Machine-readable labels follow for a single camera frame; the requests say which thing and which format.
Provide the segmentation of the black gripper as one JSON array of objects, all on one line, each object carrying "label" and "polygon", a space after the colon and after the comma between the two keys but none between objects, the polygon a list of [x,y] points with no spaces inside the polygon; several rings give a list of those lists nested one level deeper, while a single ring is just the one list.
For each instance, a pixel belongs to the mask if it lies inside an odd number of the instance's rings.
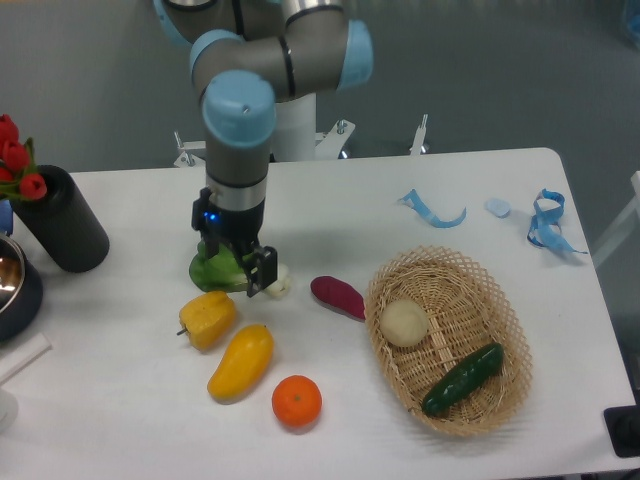
[{"label": "black gripper", "polygon": [[214,204],[211,194],[207,187],[200,190],[193,202],[191,227],[200,233],[206,259],[218,255],[221,245],[237,254],[236,261],[247,280],[246,294],[252,298],[278,279],[276,249],[258,244],[264,202],[248,210],[234,211]]}]

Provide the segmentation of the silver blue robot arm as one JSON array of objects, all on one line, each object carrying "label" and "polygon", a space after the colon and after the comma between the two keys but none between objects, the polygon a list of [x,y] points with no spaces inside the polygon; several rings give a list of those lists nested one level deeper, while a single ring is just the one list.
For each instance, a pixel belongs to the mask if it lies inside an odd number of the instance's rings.
[{"label": "silver blue robot arm", "polygon": [[159,21],[190,48],[190,81],[205,132],[206,185],[192,227],[207,257],[228,249],[254,296],[278,277],[261,245],[276,106],[366,83],[373,42],[340,1],[157,1]]}]

